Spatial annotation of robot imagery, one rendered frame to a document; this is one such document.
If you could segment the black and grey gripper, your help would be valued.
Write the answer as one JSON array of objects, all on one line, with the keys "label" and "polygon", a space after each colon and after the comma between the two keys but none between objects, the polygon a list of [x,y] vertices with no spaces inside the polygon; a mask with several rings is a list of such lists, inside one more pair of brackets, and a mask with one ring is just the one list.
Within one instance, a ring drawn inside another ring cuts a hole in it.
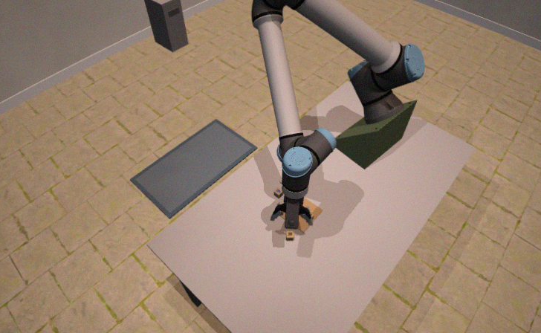
[{"label": "black and grey gripper", "polygon": [[[286,198],[287,197],[284,195],[284,204],[278,203],[276,205],[276,208],[273,211],[272,216],[270,218],[271,221],[274,221],[274,219],[277,219],[278,216],[282,216],[283,213],[285,213],[285,210],[286,210]],[[299,214],[301,214],[301,217],[306,220],[308,225],[313,226],[312,217],[310,215],[310,208],[308,206],[307,207],[303,206],[303,200],[304,200],[304,197],[300,198]]]}]

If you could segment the tan flat mat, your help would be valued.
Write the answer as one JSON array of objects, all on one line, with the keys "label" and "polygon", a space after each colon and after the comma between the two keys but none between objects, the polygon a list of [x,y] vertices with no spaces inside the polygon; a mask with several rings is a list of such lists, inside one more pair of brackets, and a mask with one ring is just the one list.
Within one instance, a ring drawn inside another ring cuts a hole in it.
[{"label": "tan flat mat", "polygon": [[[319,208],[317,205],[313,204],[312,202],[310,202],[309,200],[307,200],[306,198],[304,198],[304,201],[303,201],[303,206],[304,207],[309,207],[310,208],[310,212],[314,214],[314,218],[312,219],[313,221],[318,217],[319,214],[321,214],[321,212],[323,211],[321,208]],[[281,216],[284,220],[285,220],[285,213],[283,213],[283,215]],[[301,230],[302,232],[305,232],[308,227],[310,225],[308,225],[308,223],[306,222],[305,219],[303,219],[300,215],[299,215],[299,226],[298,226],[298,229]]]}]

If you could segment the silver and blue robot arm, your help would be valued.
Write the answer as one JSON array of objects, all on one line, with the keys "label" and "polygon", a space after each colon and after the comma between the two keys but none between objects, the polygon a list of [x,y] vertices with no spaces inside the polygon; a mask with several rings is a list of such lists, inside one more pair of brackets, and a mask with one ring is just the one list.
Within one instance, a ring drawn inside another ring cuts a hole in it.
[{"label": "silver and blue robot arm", "polygon": [[287,197],[285,228],[298,229],[299,202],[308,192],[310,175],[337,142],[324,128],[303,135],[281,29],[285,5],[365,59],[348,76],[366,124],[385,120],[404,107],[392,89],[419,80],[424,58],[417,45],[388,41],[337,0],[253,0],[252,23],[259,32],[279,133],[276,153],[282,162],[280,184]]}]

